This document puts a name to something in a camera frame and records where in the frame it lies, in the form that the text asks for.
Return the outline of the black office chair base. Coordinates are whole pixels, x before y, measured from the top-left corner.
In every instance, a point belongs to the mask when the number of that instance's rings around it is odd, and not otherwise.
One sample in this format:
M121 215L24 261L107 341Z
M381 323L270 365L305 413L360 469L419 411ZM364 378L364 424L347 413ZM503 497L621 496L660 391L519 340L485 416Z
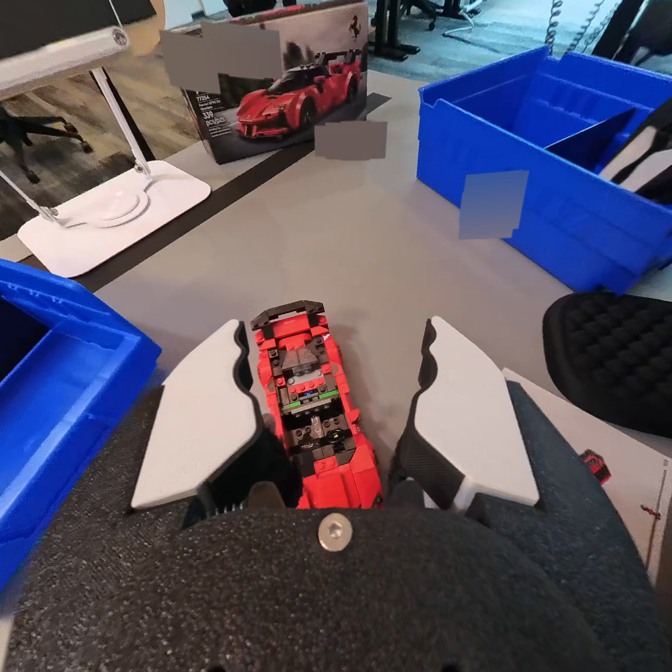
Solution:
M91 144L78 132L76 127L62 116L11 116L1 106L1 143L7 144L14 163L24 177L33 184L40 182L26 163L24 146L33 146L29 134L65 137L80 143L85 153L93 152Z

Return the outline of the blue plastic bin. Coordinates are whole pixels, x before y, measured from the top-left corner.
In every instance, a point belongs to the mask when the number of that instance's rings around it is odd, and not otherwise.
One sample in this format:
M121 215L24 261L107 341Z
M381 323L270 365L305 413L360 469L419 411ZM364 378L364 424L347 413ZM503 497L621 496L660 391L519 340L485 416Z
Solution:
M1 588L160 351L78 282L1 260Z

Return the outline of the lego set cardboard box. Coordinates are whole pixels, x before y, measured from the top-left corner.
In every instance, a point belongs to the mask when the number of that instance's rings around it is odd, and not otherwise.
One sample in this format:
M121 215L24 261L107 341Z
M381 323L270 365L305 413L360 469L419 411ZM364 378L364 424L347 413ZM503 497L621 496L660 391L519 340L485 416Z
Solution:
M229 48L240 65L262 55L261 46L223 46L223 26L278 34L279 75L235 77L218 71L218 90L183 90L199 139L217 164L269 152L314 138L321 121L364 116L368 5L321 1L272 7L227 19L207 20L179 34L217 36L205 66Z

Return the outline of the white desk lamp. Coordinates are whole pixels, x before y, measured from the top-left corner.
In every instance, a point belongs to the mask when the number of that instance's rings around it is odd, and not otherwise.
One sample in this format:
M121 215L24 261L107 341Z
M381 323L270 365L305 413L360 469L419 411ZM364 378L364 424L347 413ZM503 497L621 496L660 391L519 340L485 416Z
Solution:
M34 255L49 271L74 279L105 263L202 203L207 183L163 160L147 160L102 72L107 59L158 42L160 16L81 33L21 54L1 57L1 95L22 93L48 79L88 69L129 144L133 168L57 206L37 204L4 172L1 178L36 212L17 234L1 242L1 257Z

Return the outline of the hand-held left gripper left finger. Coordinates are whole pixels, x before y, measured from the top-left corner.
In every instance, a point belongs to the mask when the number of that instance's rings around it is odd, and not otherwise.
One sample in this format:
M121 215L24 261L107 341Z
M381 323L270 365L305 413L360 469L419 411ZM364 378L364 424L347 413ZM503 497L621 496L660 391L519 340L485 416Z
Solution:
M246 329L231 319L167 375L138 473L132 509L196 499L232 509L259 482L295 504L295 466L251 393Z

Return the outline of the black desk leg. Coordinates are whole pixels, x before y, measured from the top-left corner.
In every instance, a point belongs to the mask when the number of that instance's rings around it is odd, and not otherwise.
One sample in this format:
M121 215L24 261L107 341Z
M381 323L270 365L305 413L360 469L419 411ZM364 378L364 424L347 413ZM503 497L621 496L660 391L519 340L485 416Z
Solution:
M419 46L399 40L400 1L375 1L372 15L374 32L368 38L368 53L386 60L400 62L420 52Z

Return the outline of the red lego car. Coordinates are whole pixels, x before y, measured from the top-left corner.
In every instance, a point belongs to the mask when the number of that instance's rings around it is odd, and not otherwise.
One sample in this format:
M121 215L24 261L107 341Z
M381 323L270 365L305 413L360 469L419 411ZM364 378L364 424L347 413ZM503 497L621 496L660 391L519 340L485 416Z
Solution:
M381 508L376 453L361 430L323 305L266 308L250 329L275 436L301 477L296 508Z

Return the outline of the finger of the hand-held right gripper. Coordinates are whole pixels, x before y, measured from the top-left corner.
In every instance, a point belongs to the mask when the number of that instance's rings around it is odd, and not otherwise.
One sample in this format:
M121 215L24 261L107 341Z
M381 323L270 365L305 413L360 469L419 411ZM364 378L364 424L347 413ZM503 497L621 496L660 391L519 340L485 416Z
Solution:
M670 201L670 157L646 157L622 188L650 201Z
M621 184L646 157L670 157L670 112L649 114L601 170L600 177Z

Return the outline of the black foam pad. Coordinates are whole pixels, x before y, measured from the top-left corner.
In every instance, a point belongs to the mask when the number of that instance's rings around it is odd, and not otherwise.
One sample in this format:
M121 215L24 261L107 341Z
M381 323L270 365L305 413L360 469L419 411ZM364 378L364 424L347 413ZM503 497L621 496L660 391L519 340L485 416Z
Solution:
M609 292L556 300L542 320L544 360L576 407L670 439L670 302Z

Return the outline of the white instruction booklet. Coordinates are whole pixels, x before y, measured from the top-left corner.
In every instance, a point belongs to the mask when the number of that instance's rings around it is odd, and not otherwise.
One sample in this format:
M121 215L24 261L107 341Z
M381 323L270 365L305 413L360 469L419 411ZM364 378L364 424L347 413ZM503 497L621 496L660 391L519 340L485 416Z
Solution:
M575 452L591 450L603 459L610 472L603 488L656 584L670 506L669 458L520 374L501 372L520 384Z

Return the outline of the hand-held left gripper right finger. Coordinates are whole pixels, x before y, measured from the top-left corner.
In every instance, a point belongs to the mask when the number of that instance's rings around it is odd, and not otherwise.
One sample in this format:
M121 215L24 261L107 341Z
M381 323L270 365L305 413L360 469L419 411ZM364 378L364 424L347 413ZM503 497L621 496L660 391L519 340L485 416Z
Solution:
M538 488L501 371L437 315L425 323L420 352L390 488L411 479L434 508L458 512L478 495L536 505Z

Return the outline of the blue bin with divider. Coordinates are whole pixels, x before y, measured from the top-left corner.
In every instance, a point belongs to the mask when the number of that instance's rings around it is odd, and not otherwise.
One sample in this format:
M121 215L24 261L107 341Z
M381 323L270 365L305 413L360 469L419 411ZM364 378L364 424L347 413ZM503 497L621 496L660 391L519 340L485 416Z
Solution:
M626 293L670 263L670 205L600 177L637 126L670 99L670 77L537 47L419 88L416 178L460 206L473 175L527 173L504 242L577 292ZM544 147L637 107L594 172Z

